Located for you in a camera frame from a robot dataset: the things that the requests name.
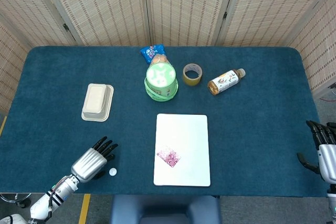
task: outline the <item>tape roll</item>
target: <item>tape roll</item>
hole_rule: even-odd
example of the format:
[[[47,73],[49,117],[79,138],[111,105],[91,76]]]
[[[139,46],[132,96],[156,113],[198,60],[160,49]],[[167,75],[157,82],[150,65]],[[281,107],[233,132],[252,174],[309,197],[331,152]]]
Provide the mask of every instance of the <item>tape roll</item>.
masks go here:
[[[194,71],[198,74],[198,77],[195,79],[189,78],[185,73],[187,73],[188,71]],[[195,86],[197,85],[202,77],[202,69],[199,65],[195,64],[195,63],[189,63],[187,65],[185,65],[185,67],[183,68],[183,81],[185,84],[189,85],[189,86]]]

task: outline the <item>white bottle cap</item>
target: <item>white bottle cap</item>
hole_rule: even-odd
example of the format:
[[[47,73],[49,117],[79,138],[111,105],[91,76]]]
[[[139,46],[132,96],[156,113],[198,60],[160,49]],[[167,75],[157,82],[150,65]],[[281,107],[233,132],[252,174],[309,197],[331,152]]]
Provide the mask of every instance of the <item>white bottle cap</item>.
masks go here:
[[[242,77],[246,75],[246,72],[243,68],[239,68],[238,71],[241,72]]]
[[[109,174],[110,174],[111,176],[115,176],[115,175],[117,174],[117,169],[115,169],[115,168],[111,168],[110,171],[109,171]]]

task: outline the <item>beige partition wall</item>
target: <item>beige partition wall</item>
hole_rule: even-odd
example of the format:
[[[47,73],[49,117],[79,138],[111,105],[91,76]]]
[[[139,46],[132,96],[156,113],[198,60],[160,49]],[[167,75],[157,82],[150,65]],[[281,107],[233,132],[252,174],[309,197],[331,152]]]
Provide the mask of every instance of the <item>beige partition wall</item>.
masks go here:
[[[87,46],[150,43],[144,0],[60,0]]]
[[[44,0],[0,0],[0,14],[33,46],[73,45]]]
[[[336,0],[325,0],[289,46],[300,52],[314,94],[336,82]]]
[[[30,48],[0,23],[0,111],[8,113]]]
[[[237,0],[228,9],[218,45],[280,46],[313,0]]]
[[[222,5],[223,0],[147,0],[152,43],[210,46],[218,36]]]

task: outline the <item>white plastic container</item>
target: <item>white plastic container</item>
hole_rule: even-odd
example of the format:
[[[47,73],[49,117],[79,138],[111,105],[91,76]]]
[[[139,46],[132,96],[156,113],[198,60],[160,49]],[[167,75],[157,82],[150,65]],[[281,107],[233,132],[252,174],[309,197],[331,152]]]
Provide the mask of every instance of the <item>white plastic container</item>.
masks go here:
[[[105,84],[90,83],[82,109],[85,121],[104,122],[110,114],[113,87]]]

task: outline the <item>silver robotic hand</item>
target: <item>silver robotic hand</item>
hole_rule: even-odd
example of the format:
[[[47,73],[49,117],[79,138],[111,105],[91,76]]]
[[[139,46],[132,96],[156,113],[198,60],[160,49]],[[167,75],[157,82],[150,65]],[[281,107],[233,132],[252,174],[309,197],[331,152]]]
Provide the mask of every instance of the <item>silver robotic hand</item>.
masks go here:
[[[89,148],[71,167],[71,174],[63,177],[55,186],[44,194],[30,208],[29,224],[45,223],[64,201],[78,189],[79,183],[86,183],[93,178],[104,175],[101,169],[114,159],[110,154],[118,144],[112,144],[112,140],[103,143],[107,137],[103,137],[92,148]]]
[[[297,153],[297,156],[305,168],[320,174],[330,184],[327,193],[333,220],[329,223],[336,224],[336,123],[327,123],[326,126],[313,121],[306,123],[313,134],[319,166],[307,162],[302,153]]]

